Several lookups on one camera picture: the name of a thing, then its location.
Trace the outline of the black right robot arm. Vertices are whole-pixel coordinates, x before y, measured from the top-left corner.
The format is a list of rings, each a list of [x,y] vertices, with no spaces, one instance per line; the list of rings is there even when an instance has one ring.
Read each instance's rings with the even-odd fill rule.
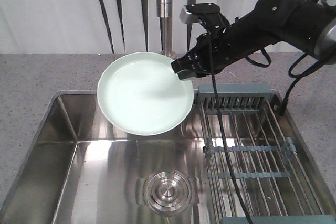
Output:
[[[258,0],[254,9],[233,23],[214,3],[183,6],[185,24],[200,23],[206,33],[196,46],[172,62],[183,80],[218,74],[227,66],[263,48],[286,42],[316,60],[335,63],[335,9],[315,0]]]

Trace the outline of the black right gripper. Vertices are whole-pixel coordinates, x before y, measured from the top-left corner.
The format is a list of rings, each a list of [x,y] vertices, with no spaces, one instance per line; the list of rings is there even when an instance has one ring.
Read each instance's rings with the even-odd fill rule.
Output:
[[[180,80],[218,74],[236,62],[235,42],[236,37],[226,32],[216,38],[209,33],[202,34],[198,37],[196,46],[174,60],[171,67]]]

